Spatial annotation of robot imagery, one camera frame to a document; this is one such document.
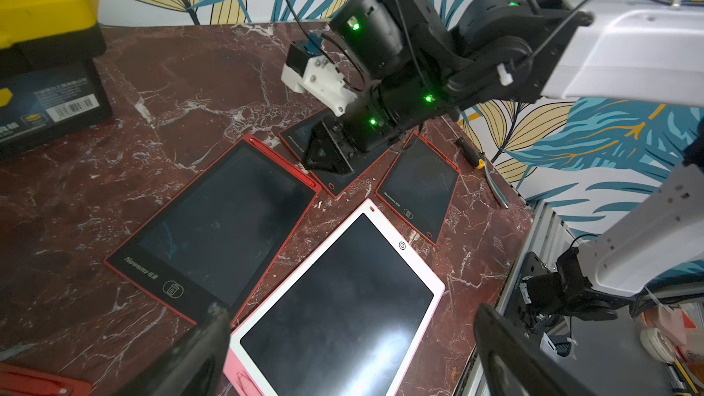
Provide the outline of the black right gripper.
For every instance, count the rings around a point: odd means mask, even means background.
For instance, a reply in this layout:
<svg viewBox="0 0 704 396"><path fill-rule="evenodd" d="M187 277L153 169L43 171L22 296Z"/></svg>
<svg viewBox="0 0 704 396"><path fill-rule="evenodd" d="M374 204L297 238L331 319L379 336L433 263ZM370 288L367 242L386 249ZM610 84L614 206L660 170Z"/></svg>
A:
<svg viewBox="0 0 704 396"><path fill-rule="evenodd" d="M352 157L388 150L399 140L400 122L397 111L374 104L355 106L341 117L329 115L312 127L304 166L310 171L351 174Z"/></svg>

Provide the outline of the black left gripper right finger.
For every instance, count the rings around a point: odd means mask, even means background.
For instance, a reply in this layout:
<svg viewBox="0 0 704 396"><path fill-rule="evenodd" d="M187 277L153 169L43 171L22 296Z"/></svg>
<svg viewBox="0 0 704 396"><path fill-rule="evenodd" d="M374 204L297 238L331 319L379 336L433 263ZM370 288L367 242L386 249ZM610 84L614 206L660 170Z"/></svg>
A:
<svg viewBox="0 0 704 396"><path fill-rule="evenodd" d="M489 304L477 310L474 337L491 395L593 394Z"/></svg>

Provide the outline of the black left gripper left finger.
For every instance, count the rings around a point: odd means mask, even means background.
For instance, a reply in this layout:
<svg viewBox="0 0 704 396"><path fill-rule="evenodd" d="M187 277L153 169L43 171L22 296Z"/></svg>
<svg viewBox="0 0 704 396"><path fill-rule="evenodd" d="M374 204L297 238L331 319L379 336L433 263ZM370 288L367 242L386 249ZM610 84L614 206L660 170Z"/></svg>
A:
<svg viewBox="0 0 704 396"><path fill-rule="evenodd" d="M164 352L117 395L214 395L226 362L230 315L211 304L207 318Z"/></svg>

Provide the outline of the red stylus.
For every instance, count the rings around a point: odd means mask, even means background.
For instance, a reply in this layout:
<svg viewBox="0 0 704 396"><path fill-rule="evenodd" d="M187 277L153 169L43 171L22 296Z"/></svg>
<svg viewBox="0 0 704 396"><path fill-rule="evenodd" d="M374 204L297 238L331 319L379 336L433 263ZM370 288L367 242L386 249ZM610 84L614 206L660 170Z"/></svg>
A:
<svg viewBox="0 0 704 396"><path fill-rule="evenodd" d="M313 177L309 176L297 167L290 159L287 158L286 155L282 155L273 148L270 148L261 140L256 139L253 135L245 135L242 137L242 140L250 146L253 146L257 152L261 153L266 159L281 168L286 174L293 176L293 178L299 183L302 183L316 194L321 192L321 185L315 181Z"/></svg>

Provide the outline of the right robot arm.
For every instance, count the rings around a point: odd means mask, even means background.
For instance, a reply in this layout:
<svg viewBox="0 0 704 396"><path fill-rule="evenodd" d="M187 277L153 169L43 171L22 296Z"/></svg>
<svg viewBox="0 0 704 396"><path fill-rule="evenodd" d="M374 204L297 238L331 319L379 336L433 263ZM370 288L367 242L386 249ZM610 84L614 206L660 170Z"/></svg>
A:
<svg viewBox="0 0 704 396"><path fill-rule="evenodd" d="M304 155L310 170L347 175L355 159L390 148L426 121L492 99L602 97L666 106L703 104L703 5L687 0L473 0L445 27L429 0L348 0L330 27L372 79L324 98ZM553 273L522 282L524 313L612 320L657 298L646 286L703 254L703 135L649 137L664 179Z"/></svg>

